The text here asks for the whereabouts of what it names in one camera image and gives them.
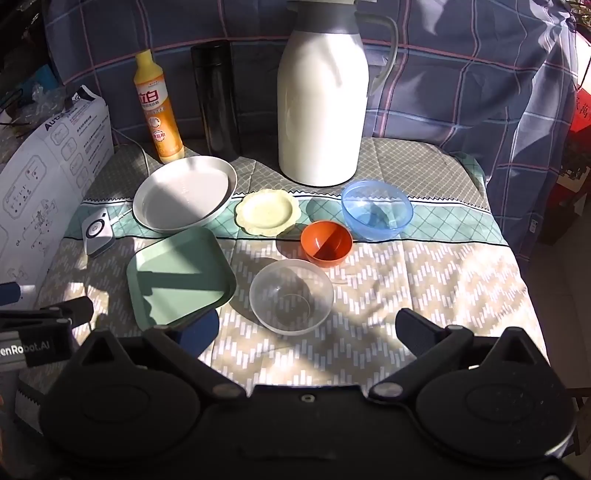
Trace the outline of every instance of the green tray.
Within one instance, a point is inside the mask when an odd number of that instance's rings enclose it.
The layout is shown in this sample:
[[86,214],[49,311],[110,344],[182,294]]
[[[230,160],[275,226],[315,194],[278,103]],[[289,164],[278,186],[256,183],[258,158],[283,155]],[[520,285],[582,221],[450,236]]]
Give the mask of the green tray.
[[135,254],[127,266],[135,321],[141,330],[189,325],[227,303],[236,277],[214,234],[192,227]]

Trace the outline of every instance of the white cable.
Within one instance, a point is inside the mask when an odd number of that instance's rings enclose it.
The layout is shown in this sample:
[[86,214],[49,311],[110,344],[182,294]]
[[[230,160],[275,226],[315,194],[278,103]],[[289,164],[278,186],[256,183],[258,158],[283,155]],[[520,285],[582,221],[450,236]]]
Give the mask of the white cable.
[[117,130],[117,129],[113,128],[113,127],[111,127],[111,130],[113,132],[115,132],[116,134],[119,134],[122,137],[126,138],[127,140],[132,141],[133,143],[135,143],[141,149],[142,153],[144,154],[144,163],[146,165],[146,171],[148,172],[148,177],[149,177],[150,176],[150,166],[148,165],[148,156],[146,155],[146,151],[144,150],[144,148],[139,143],[137,143],[133,138],[128,137],[127,135],[121,133],[119,130]]
[[111,220],[111,225],[116,224],[117,222],[119,222],[119,220],[121,220],[125,215],[127,215],[129,212],[133,212],[133,208],[130,208],[129,210],[126,210],[124,213],[121,213],[120,215],[117,215],[115,218],[113,218]]

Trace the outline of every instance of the white device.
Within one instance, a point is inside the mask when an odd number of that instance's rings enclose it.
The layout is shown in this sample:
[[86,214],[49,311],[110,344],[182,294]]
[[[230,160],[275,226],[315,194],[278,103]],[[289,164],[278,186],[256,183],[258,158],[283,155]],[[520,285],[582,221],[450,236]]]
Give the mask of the white device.
[[106,208],[98,209],[82,222],[82,240],[84,252],[90,258],[98,257],[115,243],[111,219]]
[[[338,185],[357,170],[368,96],[392,71],[397,26],[389,17],[357,12],[350,0],[289,1],[288,7],[298,18],[277,73],[279,167],[304,185]],[[357,20],[391,34],[388,62],[371,83]]]

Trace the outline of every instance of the thermos handle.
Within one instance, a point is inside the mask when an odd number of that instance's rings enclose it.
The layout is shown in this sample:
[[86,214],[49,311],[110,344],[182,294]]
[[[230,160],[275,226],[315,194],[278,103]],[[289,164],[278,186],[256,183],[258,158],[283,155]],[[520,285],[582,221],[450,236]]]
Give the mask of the thermos handle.
[[383,25],[384,27],[388,27],[388,29],[390,30],[391,44],[390,52],[388,55],[388,61],[386,63],[386,66],[379,73],[379,75],[373,79],[369,87],[368,97],[371,97],[384,84],[386,78],[388,78],[388,75],[390,75],[390,72],[394,68],[394,62],[396,61],[396,55],[398,53],[398,27],[396,26],[396,22],[394,20],[392,20],[390,17],[385,17],[383,15],[355,12],[355,16],[357,17],[357,20],[360,20],[362,22]]

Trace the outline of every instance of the screw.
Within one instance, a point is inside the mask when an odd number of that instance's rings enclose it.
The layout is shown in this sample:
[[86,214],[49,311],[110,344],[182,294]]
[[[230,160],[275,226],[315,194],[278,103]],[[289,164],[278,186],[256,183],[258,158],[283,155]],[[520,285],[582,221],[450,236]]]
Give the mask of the screw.
[[398,385],[394,382],[379,383],[373,387],[374,393],[378,397],[394,398],[399,397],[402,394],[402,385]]
[[212,388],[212,393],[219,398],[236,398],[242,389],[234,383],[220,383]]

